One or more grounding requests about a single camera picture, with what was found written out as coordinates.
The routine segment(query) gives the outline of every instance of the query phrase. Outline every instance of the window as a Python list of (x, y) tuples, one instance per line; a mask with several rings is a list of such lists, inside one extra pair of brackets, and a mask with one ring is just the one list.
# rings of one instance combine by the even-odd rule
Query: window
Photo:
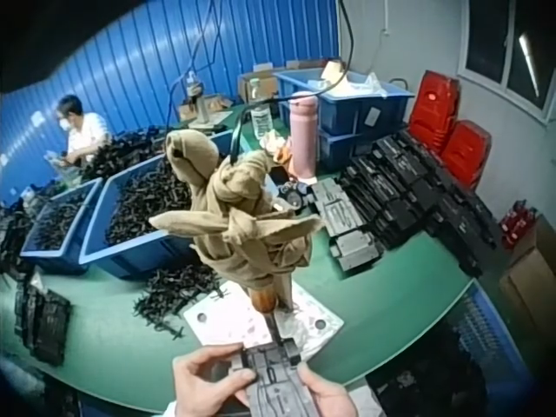
[(553, 117), (556, 25), (545, 0), (464, 0), (460, 75)]

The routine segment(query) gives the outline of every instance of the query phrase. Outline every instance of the hand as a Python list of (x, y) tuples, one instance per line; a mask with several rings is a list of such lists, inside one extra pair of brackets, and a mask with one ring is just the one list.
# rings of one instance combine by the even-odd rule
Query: hand
[(247, 404), (247, 395), (243, 388), (256, 377), (251, 369), (234, 372), (214, 383), (202, 378), (217, 361), (226, 360), (242, 347), (241, 343), (206, 346), (174, 359), (175, 417), (212, 417), (232, 395)]
[(305, 362), (299, 364), (297, 372), (313, 395), (322, 417), (357, 417), (357, 408), (346, 388), (315, 374)]
[(69, 164), (69, 165), (74, 165), (76, 163), (76, 161), (81, 157), (81, 154), (77, 151), (74, 152), (69, 152), (66, 157), (64, 158), (64, 160)]

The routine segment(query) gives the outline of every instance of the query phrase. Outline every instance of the beige cloth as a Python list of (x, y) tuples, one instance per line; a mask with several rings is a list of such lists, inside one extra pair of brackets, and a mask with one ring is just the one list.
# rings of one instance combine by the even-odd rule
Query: beige cloth
[(201, 260), (223, 278), (252, 289), (273, 285), (292, 307), (291, 274), (308, 265), (320, 218), (273, 212), (264, 189), (272, 162), (263, 151), (243, 155), (234, 166), (227, 158), (218, 167), (218, 150), (203, 133), (175, 130), (167, 136), (166, 155), (177, 178), (191, 187), (191, 210), (157, 215), (150, 223), (192, 237)]

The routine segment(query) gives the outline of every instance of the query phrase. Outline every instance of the wooden handle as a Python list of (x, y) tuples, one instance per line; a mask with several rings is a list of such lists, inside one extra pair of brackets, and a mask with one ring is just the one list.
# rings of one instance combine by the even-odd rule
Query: wooden handle
[(253, 307), (259, 313), (268, 314), (275, 311), (278, 297), (274, 285), (269, 285), (263, 289), (250, 289), (249, 297), (251, 297)]

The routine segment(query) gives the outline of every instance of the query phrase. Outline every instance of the worker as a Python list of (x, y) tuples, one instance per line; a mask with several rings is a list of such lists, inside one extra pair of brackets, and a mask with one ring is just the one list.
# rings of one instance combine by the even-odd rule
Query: worker
[(83, 113), (77, 96), (62, 98), (56, 108), (60, 127), (68, 133), (68, 152), (64, 161), (75, 165), (80, 159), (90, 162), (100, 147), (112, 139), (106, 121), (97, 113)]
[[(254, 371), (236, 371), (214, 383), (202, 378), (202, 374), (210, 374), (216, 361), (225, 361), (242, 348), (241, 343), (202, 347), (176, 358), (173, 365), (176, 401), (169, 404), (163, 417), (212, 417), (233, 395), (249, 407), (245, 387), (255, 380)], [(322, 417), (357, 417), (357, 409), (346, 388), (315, 374), (306, 363), (301, 363), (298, 371)]]

